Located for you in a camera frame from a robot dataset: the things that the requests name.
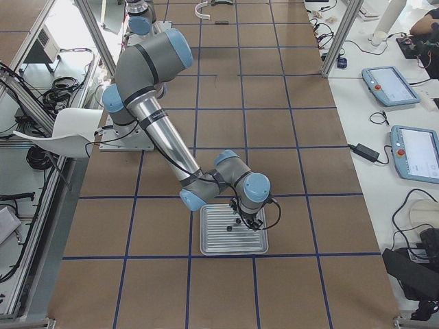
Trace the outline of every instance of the white chair seat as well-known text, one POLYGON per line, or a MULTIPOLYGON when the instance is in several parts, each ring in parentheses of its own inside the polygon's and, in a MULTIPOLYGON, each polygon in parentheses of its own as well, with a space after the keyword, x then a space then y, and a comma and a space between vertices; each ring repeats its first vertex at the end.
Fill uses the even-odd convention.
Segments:
POLYGON ((65 108, 56 116, 52 137, 34 137, 14 131, 42 149, 68 158, 86 158, 91 153, 94 133, 103 110, 88 108, 65 108))

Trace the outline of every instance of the person's arm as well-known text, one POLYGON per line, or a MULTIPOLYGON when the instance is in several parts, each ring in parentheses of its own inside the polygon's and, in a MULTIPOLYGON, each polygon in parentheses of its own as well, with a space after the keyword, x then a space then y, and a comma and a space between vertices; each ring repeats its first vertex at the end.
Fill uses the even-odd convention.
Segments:
POLYGON ((433 23, 439 23, 439 19, 434 19, 431 14, 427 14, 412 26, 410 34, 420 36, 422 34, 432 33, 433 29, 431 28, 431 24, 433 23))

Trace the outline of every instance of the gray tray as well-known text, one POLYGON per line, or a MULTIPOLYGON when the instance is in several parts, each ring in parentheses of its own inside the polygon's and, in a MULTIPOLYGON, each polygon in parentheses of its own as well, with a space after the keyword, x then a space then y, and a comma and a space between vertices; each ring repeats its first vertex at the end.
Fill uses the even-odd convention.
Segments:
MULTIPOLYGON (((249 230, 244 223, 236 224, 239 215, 228 204, 207 204, 200 210, 200 249, 204 255, 264 254, 268 251, 267 231, 249 230)), ((261 209, 257 219, 265 225, 261 209)))

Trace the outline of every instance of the tablet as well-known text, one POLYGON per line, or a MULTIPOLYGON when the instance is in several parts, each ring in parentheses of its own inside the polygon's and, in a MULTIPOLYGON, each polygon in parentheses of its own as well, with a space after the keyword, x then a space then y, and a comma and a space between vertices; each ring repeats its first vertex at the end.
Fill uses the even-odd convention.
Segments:
POLYGON ((390 141, 402 178, 439 184, 439 140, 434 130, 394 125, 390 141))
POLYGON ((384 106, 419 103, 420 97, 394 66, 372 67, 361 71, 372 94, 384 106))

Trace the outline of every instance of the blue tablet frame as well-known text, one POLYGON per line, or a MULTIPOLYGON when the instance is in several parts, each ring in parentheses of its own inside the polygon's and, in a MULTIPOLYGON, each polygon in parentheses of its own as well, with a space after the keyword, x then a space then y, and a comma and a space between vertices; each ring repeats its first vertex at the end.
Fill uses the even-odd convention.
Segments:
POLYGON ((361 76, 363 77, 363 80, 368 85, 369 90, 372 92, 372 94, 384 105, 384 106, 396 106, 396 105, 405 105, 405 104, 414 104, 420 102, 420 97, 414 89, 409 85, 409 83, 404 79, 403 75, 396 69, 395 66, 381 66, 381 67, 370 67, 368 69, 363 69, 361 71, 361 76), (392 69, 397 77, 402 81, 402 83, 405 85, 406 89, 412 94, 413 99, 406 99, 403 101, 391 101, 386 93, 383 91, 383 89, 376 90, 375 86, 378 84, 375 81, 375 78, 373 77, 373 71, 374 70, 380 70, 380 69, 392 69))
POLYGON ((405 127, 403 125, 394 125, 390 131, 390 142, 392 145, 393 160, 398 174, 402 178, 405 178, 406 180, 418 180, 421 182, 439 184, 439 176, 438 178, 430 178, 425 176, 411 175, 409 173, 407 154, 406 154, 404 138, 401 130, 415 130, 417 132, 431 133, 434 140, 436 158, 439 158, 439 149, 438 149, 439 139, 438 139, 438 135, 434 130, 415 128, 415 127, 405 127), (404 150, 404 154, 402 156, 398 155, 398 150, 400 149, 404 150))

